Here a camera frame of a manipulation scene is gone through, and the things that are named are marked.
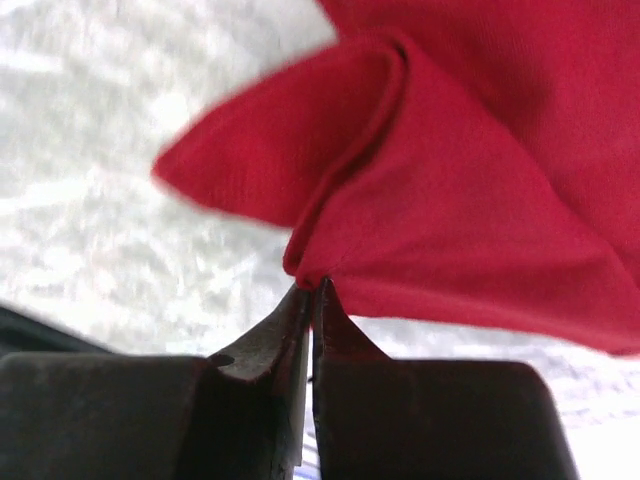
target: gray surface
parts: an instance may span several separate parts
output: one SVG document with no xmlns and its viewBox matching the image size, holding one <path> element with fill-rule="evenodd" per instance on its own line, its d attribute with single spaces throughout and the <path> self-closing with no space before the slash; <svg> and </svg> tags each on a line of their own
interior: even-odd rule
<svg viewBox="0 0 640 480">
<path fill-rule="evenodd" d="M 0 22 L 0 299 L 136 353 L 215 351 L 268 313 L 291 283 L 288 232 L 195 212 L 148 171 L 205 106 L 333 41 L 319 8 L 5 0 Z M 531 363 L 583 479 L 640 478 L 640 363 L 542 337 L 361 324 L 399 356 Z"/>
</svg>

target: dark tool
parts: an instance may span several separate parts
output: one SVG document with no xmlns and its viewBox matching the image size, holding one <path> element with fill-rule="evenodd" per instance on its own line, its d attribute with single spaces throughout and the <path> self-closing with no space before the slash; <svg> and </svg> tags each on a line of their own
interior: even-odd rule
<svg viewBox="0 0 640 480">
<path fill-rule="evenodd" d="M 577 479 L 531 368 L 392 360 L 328 280 L 314 292 L 292 288 L 209 358 L 98 352 L 26 317 L 28 328 L 4 318 L 2 337 L 22 332 L 8 343 L 23 352 L 0 360 L 3 480 L 290 479 L 301 460 L 311 324 L 324 480 Z"/>
</svg>

